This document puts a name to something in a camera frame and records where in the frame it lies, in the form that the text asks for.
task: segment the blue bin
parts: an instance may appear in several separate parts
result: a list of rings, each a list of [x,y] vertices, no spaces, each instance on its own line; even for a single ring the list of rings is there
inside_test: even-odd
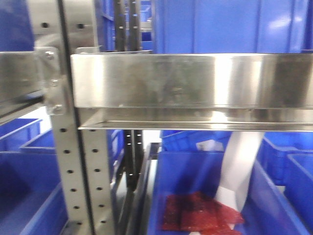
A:
[[[48,130],[20,147],[24,153],[56,154],[52,130]]]
[[[124,157],[124,131],[107,130],[110,176],[117,171]]]
[[[309,1],[304,50],[313,53],[313,1]]]
[[[288,155],[285,195],[313,232],[313,154]]]
[[[161,152],[159,154],[149,235],[188,235],[162,231],[166,196],[202,191],[214,196],[219,184],[223,153]],[[242,211],[245,224],[235,229],[243,235],[309,235],[288,201],[258,162],[252,170],[249,192]]]
[[[155,0],[156,53],[297,53],[309,0]]]
[[[268,132],[258,152],[258,160],[276,185],[284,186],[287,155],[313,153],[312,132]]]
[[[102,0],[105,44],[102,51],[115,50],[115,25],[112,0]]]
[[[141,33],[141,46],[143,50],[152,50],[153,42],[151,37],[151,32],[142,32]]]
[[[58,235],[66,221],[56,156],[0,153],[0,234]]]
[[[140,21],[146,22],[151,17],[151,5],[144,5],[141,3],[140,6]],[[126,22],[129,22],[129,11],[128,8],[126,8]]]
[[[34,50],[34,36],[26,1],[0,1],[0,51],[31,50]]]
[[[230,138],[230,131],[161,131],[163,151],[199,151],[200,142],[215,140],[223,144],[226,149]]]
[[[41,119],[18,118],[0,126],[0,152],[19,148],[40,134]]]

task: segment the hole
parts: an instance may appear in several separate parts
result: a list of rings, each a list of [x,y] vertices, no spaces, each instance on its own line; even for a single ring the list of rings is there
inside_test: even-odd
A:
[[[42,28],[49,28],[49,24],[46,22],[41,23]]]
[[[85,28],[85,25],[82,24],[82,23],[78,23],[76,26],[77,26],[77,28],[79,28],[79,29]]]

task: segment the white paper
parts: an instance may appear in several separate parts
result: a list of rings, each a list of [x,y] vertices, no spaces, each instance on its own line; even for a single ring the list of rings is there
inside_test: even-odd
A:
[[[264,132],[233,132],[224,154],[215,199],[239,212],[246,202],[251,171],[263,135]]]

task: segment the metal frame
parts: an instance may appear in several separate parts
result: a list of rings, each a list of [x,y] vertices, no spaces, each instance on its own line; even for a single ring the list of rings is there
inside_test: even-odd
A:
[[[300,93],[297,99],[287,99],[286,96],[286,92],[293,88],[293,83],[284,86],[285,93],[275,96],[275,89],[268,89],[267,85],[269,82],[273,84],[273,81],[278,81],[279,83],[275,84],[280,85],[282,76],[276,80],[275,76],[267,73],[266,77],[270,79],[262,80],[265,83],[261,83],[260,88],[265,92],[261,94],[260,99],[254,100],[256,103],[246,103],[255,96],[253,93],[247,93],[246,87],[241,86],[237,87],[238,90],[245,90],[245,93],[227,90],[229,99],[235,103],[228,103],[229,100],[219,103],[215,102],[216,99],[209,99],[205,89],[200,89],[203,83],[206,84],[203,87],[212,88],[210,91],[213,94],[219,94],[225,90],[221,86],[226,84],[225,79],[234,79],[234,83],[238,83],[244,78],[244,82],[251,85],[249,88],[252,91],[255,89],[255,82],[263,78],[261,72],[279,71],[274,67],[275,63],[288,56],[255,55],[254,60],[257,63],[245,61],[244,57],[232,61],[233,58],[228,58],[227,55],[196,56],[198,63],[207,59],[208,64],[213,64],[218,73],[212,77],[210,70],[205,66],[202,70],[199,66],[197,70],[195,67],[186,70],[187,67],[197,65],[191,55],[101,54],[104,50],[104,35],[99,0],[28,0],[28,3],[36,35],[36,47],[40,47],[38,53],[44,58],[43,62],[50,60],[54,68],[60,68],[51,70],[53,77],[48,77],[46,82],[46,97],[47,104],[51,107],[51,121],[72,234],[131,235],[138,232],[137,217],[141,211],[138,205],[147,185],[145,179],[149,164],[147,155],[143,157],[142,133],[134,129],[313,130],[313,103],[309,99],[311,93],[303,89],[305,84],[308,89],[313,84],[310,75],[313,59],[310,55],[294,56],[289,61],[297,62],[298,69],[288,70],[288,67],[284,67],[289,73],[283,75],[289,77],[292,82],[294,75],[300,77],[297,82],[303,86],[302,90],[298,90]],[[139,1],[134,0],[129,6],[130,50],[140,49],[138,3]],[[115,0],[114,8],[116,50],[125,51],[128,44],[124,1]],[[70,61],[70,55],[79,47],[85,47],[80,48],[81,52],[89,50],[91,53],[74,55]],[[118,68],[115,66],[116,62],[120,63]],[[267,67],[260,71],[258,69],[263,62]],[[225,69],[225,64],[229,65],[229,70]],[[251,76],[256,71],[260,72],[260,77]],[[89,77],[88,83],[80,83],[86,80],[86,77]],[[193,87],[188,80],[191,77],[195,82]],[[107,85],[106,94],[99,86],[100,83],[103,85],[104,81]],[[99,87],[102,91],[99,97],[104,97],[97,100],[99,103],[95,104],[94,100],[89,100],[92,95],[83,98],[77,95],[81,92],[88,94]],[[117,92],[123,94],[120,100],[108,98]],[[77,108],[74,107],[73,94],[76,95]],[[164,98],[162,102],[165,105],[160,103],[160,97]],[[126,132],[129,148],[125,149],[124,160],[129,190],[126,192],[121,213],[116,210],[115,194],[118,182],[111,181],[109,174],[106,129],[110,128],[131,130]]]
[[[36,47],[54,47],[59,53],[59,77],[57,89],[64,94],[67,109],[58,106],[57,112],[62,115],[51,116],[51,124],[56,142],[58,163],[62,177],[69,224],[67,229],[73,234],[86,235],[93,233],[90,219],[89,193],[85,180],[84,154],[81,149],[79,126],[73,106],[69,48],[64,25],[63,3],[60,0],[27,0],[31,16]],[[46,56],[54,60],[51,50]]]

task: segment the gray metal post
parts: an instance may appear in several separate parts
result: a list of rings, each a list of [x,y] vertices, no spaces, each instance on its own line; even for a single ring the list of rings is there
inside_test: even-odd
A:
[[[47,49],[44,53],[49,60],[59,58],[60,74],[56,89],[64,94],[66,104],[56,104],[51,111],[51,123],[56,142],[58,163],[69,217],[69,228],[73,234],[92,234],[88,204],[87,181],[84,173],[83,151],[80,148],[78,119],[73,106],[70,61],[67,47],[66,27],[61,1],[28,0],[35,46]],[[49,95],[50,100],[58,97]]]

